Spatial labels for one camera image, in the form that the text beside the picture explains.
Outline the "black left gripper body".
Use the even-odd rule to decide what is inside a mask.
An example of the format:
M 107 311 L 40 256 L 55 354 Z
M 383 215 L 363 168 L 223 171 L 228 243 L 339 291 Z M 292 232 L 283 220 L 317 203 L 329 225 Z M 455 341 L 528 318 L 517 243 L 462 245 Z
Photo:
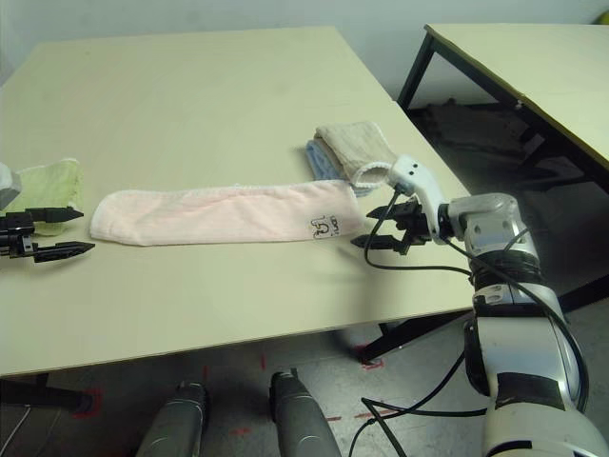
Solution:
M 9 258 L 31 257 L 34 222 L 26 211 L 7 212 L 1 217 L 1 255 Z

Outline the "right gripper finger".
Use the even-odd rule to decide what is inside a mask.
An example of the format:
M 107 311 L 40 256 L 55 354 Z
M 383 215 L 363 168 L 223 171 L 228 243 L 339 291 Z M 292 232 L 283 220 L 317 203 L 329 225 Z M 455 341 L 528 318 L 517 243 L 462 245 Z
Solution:
M 376 219 L 376 220 L 394 220 L 397 221 L 403 217 L 403 210 L 405 208 L 405 204 L 397 204 L 390 206 L 378 207 L 369 211 L 366 214 L 367 218 Z
M 357 248 L 404 252 L 404 243 L 392 235 L 363 234 L 351 239 L 350 243 Z

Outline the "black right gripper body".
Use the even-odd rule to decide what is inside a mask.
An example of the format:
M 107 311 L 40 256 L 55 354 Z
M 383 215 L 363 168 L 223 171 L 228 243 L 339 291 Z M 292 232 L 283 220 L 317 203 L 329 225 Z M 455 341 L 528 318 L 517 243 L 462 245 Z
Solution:
M 396 205 L 392 220 L 396 223 L 396 229 L 403 232 L 402 239 L 393 248 L 400 255 L 406 255 L 412 246 L 424 246 L 432 241 L 422 205 L 415 200 Z

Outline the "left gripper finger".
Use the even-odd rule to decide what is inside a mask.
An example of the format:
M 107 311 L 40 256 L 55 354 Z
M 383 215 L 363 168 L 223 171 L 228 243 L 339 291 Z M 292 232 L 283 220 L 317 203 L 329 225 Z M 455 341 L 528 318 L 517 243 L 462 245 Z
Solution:
M 93 243 L 86 242 L 63 242 L 41 248 L 36 245 L 32 257 L 35 263 L 52 262 L 84 254 L 94 247 Z
M 26 213 L 29 214 L 33 222 L 47 224 L 64 223 L 84 216 L 83 212 L 73 207 L 26 209 Z

